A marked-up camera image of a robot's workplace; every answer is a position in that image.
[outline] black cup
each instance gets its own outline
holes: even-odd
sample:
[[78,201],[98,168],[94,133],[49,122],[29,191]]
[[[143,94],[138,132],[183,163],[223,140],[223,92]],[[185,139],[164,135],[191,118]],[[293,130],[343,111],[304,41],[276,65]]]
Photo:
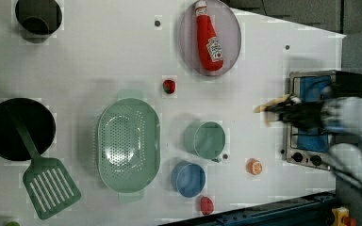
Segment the black cup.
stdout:
[[15,12],[24,29],[21,35],[33,43],[46,41],[62,22],[61,9],[55,0],[19,0]]

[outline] red object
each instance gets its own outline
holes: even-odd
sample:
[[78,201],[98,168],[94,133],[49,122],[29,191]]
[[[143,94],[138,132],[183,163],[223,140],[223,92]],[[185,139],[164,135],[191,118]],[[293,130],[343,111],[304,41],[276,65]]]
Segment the red object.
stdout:
[[345,217],[342,221],[346,226],[357,226],[357,221],[355,218]]
[[222,47],[217,39],[210,17],[207,15],[206,1],[199,1],[195,5],[196,20],[198,22],[198,49],[202,65],[209,72],[222,68]]
[[213,213],[214,204],[213,204],[213,201],[209,197],[204,196],[201,199],[201,211],[202,211],[202,214],[204,214],[204,215],[209,215],[209,214]]
[[173,80],[166,80],[163,82],[163,89],[167,94],[175,92],[175,83]]

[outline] toy stove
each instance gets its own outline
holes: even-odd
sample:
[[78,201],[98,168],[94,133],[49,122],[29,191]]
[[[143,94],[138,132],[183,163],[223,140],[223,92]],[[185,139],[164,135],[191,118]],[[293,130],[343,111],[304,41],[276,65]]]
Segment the toy stove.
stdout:
[[[337,97],[362,97],[362,74],[338,71],[316,73],[291,73],[289,93],[297,95],[303,103],[330,100]],[[287,162],[329,170],[327,150],[331,135],[319,129],[302,131],[291,125],[286,135]]]

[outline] stove knob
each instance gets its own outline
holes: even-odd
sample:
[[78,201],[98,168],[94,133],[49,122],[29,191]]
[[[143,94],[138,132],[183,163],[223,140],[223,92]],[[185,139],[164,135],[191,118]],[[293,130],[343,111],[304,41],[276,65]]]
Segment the stove knob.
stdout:
[[295,153],[292,158],[295,162],[302,162],[304,160],[304,156],[301,153]]
[[310,158],[310,161],[313,163],[314,166],[319,166],[321,165],[322,161],[321,161],[321,157],[319,157],[318,155],[314,155],[313,157]]

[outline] green spatula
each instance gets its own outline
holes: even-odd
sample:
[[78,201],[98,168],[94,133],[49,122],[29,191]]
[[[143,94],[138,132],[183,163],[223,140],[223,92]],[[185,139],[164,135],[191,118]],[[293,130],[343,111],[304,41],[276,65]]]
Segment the green spatula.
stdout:
[[77,202],[81,193],[58,159],[40,156],[25,123],[15,109],[7,106],[7,111],[32,159],[23,176],[25,188],[38,217],[50,218]]

